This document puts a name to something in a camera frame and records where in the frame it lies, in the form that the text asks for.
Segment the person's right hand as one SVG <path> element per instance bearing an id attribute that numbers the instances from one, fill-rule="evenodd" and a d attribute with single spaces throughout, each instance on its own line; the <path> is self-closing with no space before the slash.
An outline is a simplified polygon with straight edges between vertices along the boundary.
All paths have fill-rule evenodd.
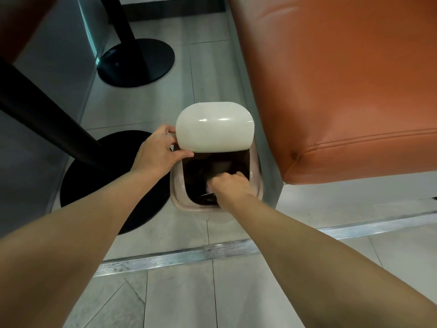
<path id="1" fill-rule="evenodd" d="M 218 205 L 229 213 L 245 199 L 249 197 L 256 198 L 249 180 L 247 180 L 246 186 L 211 189 L 215 192 Z"/>

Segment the person's left hand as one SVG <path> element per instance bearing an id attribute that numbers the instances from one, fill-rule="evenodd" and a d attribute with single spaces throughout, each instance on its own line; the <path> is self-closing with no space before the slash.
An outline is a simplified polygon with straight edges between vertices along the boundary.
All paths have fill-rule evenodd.
<path id="1" fill-rule="evenodd" d="M 176 128 L 163 124 L 140 146 L 131 172 L 148 179 L 161 179 L 182 159 L 172 159 L 171 147 L 177 144 Z"/>

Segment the white trash bin lid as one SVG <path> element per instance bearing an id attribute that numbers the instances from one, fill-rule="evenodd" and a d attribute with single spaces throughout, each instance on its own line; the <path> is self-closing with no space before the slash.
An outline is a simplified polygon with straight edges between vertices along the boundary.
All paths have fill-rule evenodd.
<path id="1" fill-rule="evenodd" d="M 180 149 L 194 153 L 227 153 L 247 150 L 254 141 L 250 112 L 234 102 L 195 103 L 176 121 Z"/>

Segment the person's right forearm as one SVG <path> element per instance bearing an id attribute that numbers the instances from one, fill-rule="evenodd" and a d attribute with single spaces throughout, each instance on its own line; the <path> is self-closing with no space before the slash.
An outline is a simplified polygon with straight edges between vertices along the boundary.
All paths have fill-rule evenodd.
<path id="1" fill-rule="evenodd" d="M 437 328 L 437 305 L 353 248 L 253 195 L 219 195 L 305 328 Z"/>

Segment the person's left forearm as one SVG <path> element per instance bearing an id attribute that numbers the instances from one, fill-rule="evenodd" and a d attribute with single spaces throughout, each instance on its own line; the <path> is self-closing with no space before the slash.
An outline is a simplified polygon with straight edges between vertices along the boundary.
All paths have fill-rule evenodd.
<path id="1" fill-rule="evenodd" d="M 129 215 L 166 173 L 135 169 L 0 238 L 0 328 L 62 328 Z"/>

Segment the black bin liner bag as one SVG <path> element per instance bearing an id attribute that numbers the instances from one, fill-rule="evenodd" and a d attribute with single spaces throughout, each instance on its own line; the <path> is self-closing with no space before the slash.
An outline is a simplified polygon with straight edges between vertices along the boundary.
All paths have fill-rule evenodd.
<path id="1" fill-rule="evenodd" d="M 206 183 L 214 176 L 240 171 L 249 178 L 249 150 L 224 153 L 195 153 L 183 159 L 183 177 L 186 193 L 195 204 L 218 206 L 216 196 L 204 196 Z"/>

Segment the pale pink trash bin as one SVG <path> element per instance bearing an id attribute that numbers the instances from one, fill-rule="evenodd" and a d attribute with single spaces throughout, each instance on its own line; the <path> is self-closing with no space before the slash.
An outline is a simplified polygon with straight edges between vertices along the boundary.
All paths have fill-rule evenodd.
<path id="1" fill-rule="evenodd" d="M 263 198 L 263 179 L 260 169 L 259 155 L 255 140 L 249 148 L 250 167 L 249 167 L 249 183 L 255 195 L 260 200 Z M 218 206 L 199 205 L 192 202 L 187 193 L 183 177 L 183 160 L 177 162 L 170 172 L 170 199 L 173 205 L 184 211 L 192 213 L 220 213 L 223 209 Z"/>

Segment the grey bench base panel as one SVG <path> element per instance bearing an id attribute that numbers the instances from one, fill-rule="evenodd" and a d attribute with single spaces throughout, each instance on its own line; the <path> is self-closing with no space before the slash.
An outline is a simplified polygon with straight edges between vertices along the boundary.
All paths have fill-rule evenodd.
<path id="1" fill-rule="evenodd" d="M 259 155 L 260 169 L 264 184 L 263 202 L 268 204 L 270 207 L 276 208 L 281 191 L 283 189 L 283 181 L 265 137 L 252 87 L 249 82 L 249 76 L 239 43 L 236 25 L 229 7 L 226 8 L 226 18 L 229 27 L 232 48 L 236 57 L 236 64 L 245 99 L 245 106 L 253 116 L 255 123 L 255 144 Z"/>

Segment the metal floor strip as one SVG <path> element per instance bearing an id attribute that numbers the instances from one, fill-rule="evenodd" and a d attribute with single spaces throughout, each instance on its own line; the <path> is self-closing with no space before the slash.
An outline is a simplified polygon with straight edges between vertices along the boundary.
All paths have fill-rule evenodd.
<path id="1" fill-rule="evenodd" d="M 434 223 L 437 223 L 437 210 L 365 222 L 329 226 L 319 228 L 318 231 L 334 239 L 344 240 L 394 232 L 409 227 L 425 226 Z M 259 253 L 259 249 L 251 239 L 229 241 L 194 248 L 106 260 L 98 266 L 94 277 L 158 269 L 180 264 L 190 264 L 257 253 Z"/>

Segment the round black table base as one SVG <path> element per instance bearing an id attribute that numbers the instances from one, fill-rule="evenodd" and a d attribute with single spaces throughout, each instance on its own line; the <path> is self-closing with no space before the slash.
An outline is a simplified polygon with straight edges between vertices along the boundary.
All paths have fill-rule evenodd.
<path id="1" fill-rule="evenodd" d="M 174 62 L 175 53 L 169 44 L 140 38 L 133 46 L 119 43 L 106 51 L 97 65 L 97 74 L 110 86 L 136 88 L 165 76 Z"/>
<path id="2" fill-rule="evenodd" d="M 101 146 L 112 154 L 113 174 L 107 174 L 75 159 L 66 171 L 59 193 L 61 207 L 73 203 L 106 186 L 128 173 L 134 163 L 141 144 L 150 137 L 150 132 L 126 130 L 102 137 Z M 131 232 L 150 221 L 170 198 L 170 173 L 157 184 L 136 205 L 119 235 Z"/>

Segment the black table pole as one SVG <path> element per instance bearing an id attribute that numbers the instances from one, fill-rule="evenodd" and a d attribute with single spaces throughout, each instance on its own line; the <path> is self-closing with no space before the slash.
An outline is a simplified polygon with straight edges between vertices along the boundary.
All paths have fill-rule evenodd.
<path id="1" fill-rule="evenodd" d="M 2 57 L 0 110 L 74 159 L 109 171 L 101 144 Z"/>
<path id="2" fill-rule="evenodd" d="M 147 72 L 147 66 L 139 43 L 134 37 L 120 0 L 100 0 L 112 26 L 117 33 L 120 44 L 105 53 L 106 59 L 115 64 L 121 61 L 123 67 L 139 66 Z"/>

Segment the orange leather bench seat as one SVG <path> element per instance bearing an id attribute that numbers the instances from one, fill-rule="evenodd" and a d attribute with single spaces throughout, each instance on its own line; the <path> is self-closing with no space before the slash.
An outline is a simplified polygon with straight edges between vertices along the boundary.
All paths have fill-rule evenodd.
<path id="1" fill-rule="evenodd" d="M 437 171 L 437 0 L 228 0 L 282 180 Z"/>

